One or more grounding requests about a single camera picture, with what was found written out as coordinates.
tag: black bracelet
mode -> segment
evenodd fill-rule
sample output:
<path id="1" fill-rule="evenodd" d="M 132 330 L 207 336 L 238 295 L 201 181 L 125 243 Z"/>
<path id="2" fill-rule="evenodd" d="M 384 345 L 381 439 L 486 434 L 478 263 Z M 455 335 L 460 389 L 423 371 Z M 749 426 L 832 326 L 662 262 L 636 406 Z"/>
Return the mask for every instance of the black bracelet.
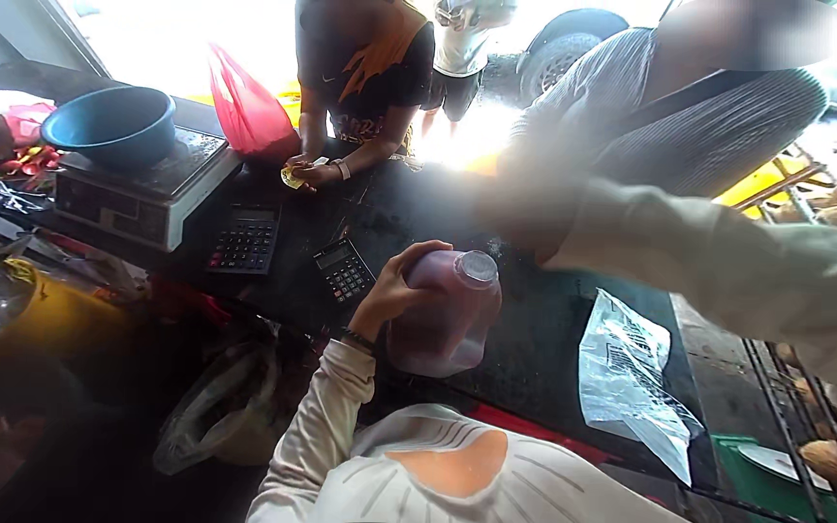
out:
<path id="1" fill-rule="evenodd" d="M 371 353 L 377 351 L 377 345 L 374 345 L 372 341 L 368 341 L 365 337 L 361 336 L 360 334 L 357 334 L 353 330 L 350 330 L 348 327 L 342 327 L 341 332 L 343 332 L 347 337 L 360 343 L 362 347 L 364 347 Z"/>

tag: bracelet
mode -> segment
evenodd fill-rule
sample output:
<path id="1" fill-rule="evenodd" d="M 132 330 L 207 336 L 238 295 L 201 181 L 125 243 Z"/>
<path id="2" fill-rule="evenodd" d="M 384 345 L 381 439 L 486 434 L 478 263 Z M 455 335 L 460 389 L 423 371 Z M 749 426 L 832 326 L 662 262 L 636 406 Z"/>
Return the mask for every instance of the bracelet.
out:
<path id="1" fill-rule="evenodd" d="M 357 341 L 358 343 L 360 343 L 361 346 L 363 346 L 365 349 L 367 349 L 371 353 L 377 351 L 377 346 L 374 345 L 373 342 L 368 341 L 365 337 L 361 336 L 360 334 L 357 334 L 353 330 L 350 330 L 348 327 L 342 327 L 341 332 L 343 332 L 347 337 L 349 337 L 349 338 L 353 339 L 354 341 Z"/>
<path id="2" fill-rule="evenodd" d="M 338 169 L 341 171 L 342 180 L 349 180 L 351 178 L 351 170 L 348 169 L 348 164 L 344 161 L 343 158 L 332 160 L 331 164 L 333 166 L 337 166 Z"/>

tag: blue plastic basin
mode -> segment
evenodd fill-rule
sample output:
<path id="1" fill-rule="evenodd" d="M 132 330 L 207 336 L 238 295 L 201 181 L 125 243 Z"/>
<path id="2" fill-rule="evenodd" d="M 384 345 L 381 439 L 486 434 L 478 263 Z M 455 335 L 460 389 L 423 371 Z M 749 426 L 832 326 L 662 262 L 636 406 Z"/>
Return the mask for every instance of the blue plastic basin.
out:
<path id="1" fill-rule="evenodd" d="M 104 89 L 68 101 L 41 125 L 41 137 L 109 169 L 146 169 L 173 148 L 176 103 L 156 89 Z"/>

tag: bottle cap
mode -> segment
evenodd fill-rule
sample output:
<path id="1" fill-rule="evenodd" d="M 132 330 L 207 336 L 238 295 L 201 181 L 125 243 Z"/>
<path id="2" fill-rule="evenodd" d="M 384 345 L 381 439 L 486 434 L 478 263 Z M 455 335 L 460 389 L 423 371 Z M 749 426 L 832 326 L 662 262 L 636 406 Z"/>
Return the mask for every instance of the bottle cap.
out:
<path id="1" fill-rule="evenodd" d="M 461 275 L 484 284 L 489 284 L 499 274 L 496 261 L 479 250 L 472 250 L 458 256 L 455 260 L 455 268 Z"/>

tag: digital scale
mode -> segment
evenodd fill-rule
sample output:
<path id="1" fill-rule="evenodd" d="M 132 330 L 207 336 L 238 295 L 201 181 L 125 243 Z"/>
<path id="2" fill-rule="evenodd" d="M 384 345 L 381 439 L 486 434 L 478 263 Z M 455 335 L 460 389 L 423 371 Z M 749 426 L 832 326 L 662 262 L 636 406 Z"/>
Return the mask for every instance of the digital scale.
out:
<path id="1" fill-rule="evenodd" d="M 77 153 L 61 165 L 57 214 L 171 252 L 183 221 L 241 160 L 224 138 L 178 126 L 173 152 L 146 171 L 113 172 Z"/>

